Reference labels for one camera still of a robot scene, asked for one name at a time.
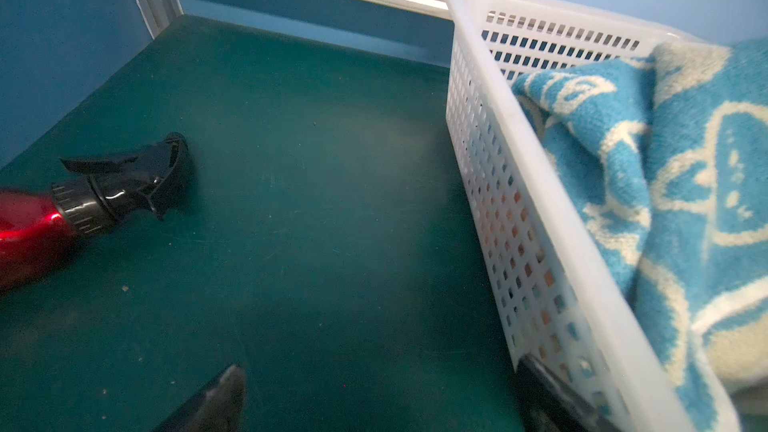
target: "basket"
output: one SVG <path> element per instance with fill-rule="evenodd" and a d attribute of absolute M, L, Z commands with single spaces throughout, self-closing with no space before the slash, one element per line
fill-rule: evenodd
<path fill-rule="evenodd" d="M 695 38 L 557 0 L 448 8 L 446 119 L 514 366 L 533 354 L 626 432 L 693 430 L 510 86 Z"/>

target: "blue and white patterned towel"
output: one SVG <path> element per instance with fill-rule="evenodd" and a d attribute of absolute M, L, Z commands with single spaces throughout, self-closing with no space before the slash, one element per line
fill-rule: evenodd
<path fill-rule="evenodd" d="M 512 89 L 694 425 L 738 430 L 768 387 L 768 40 Z"/>

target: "perforated basket wall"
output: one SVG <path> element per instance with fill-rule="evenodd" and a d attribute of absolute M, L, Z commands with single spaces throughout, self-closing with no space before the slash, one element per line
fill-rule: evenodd
<path fill-rule="evenodd" d="M 493 109 L 477 61 L 468 56 L 468 41 L 485 42 L 510 86 L 524 72 L 646 56 L 669 34 L 633 24 L 616 27 L 615 20 L 582 10 L 569 14 L 547 4 L 479 1 L 468 7 L 476 35 L 467 37 L 456 29 L 446 119 L 510 355 L 516 366 L 520 357 L 533 353 L 600 414 L 622 430 L 634 430 L 537 213 L 535 204 L 541 206 L 548 197 L 531 197 L 519 170 L 526 156 L 513 156 L 499 125 L 501 114 L 521 112 Z"/>

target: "red spray bottle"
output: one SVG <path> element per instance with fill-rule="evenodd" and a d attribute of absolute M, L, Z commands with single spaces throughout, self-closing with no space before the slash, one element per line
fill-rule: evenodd
<path fill-rule="evenodd" d="M 83 238 L 106 232 L 133 210 L 162 220 L 191 173 L 178 133 L 131 152 L 62 159 L 79 174 L 48 194 L 0 189 L 0 293 L 55 270 Z"/>

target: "green mat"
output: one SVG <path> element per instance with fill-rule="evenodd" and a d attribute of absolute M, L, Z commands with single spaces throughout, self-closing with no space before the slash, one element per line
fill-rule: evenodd
<path fill-rule="evenodd" d="M 2 429 L 149 431 L 236 361 L 244 430 L 521 430 L 447 84 L 179 18 L 0 171 L 45 190 L 170 131 L 197 169 L 184 210 L 0 298 Z"/>

